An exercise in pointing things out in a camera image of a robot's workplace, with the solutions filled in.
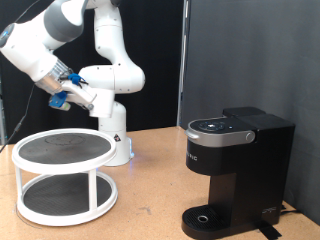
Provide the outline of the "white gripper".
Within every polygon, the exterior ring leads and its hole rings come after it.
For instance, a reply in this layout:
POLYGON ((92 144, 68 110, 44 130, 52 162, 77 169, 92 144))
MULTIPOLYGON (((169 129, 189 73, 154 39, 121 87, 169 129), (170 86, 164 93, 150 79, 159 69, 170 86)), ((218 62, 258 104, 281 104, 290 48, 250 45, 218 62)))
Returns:
POLYGON ((82 83, 77 86, 71 81, 64 81, 61 83, 61 87, 62 90, 66 92, 67 96, 60 106, 60 109, 69 109, 72 103, 75 103, 88 111, 94 109, 93 101, 97 94, 89 85, 82 83))

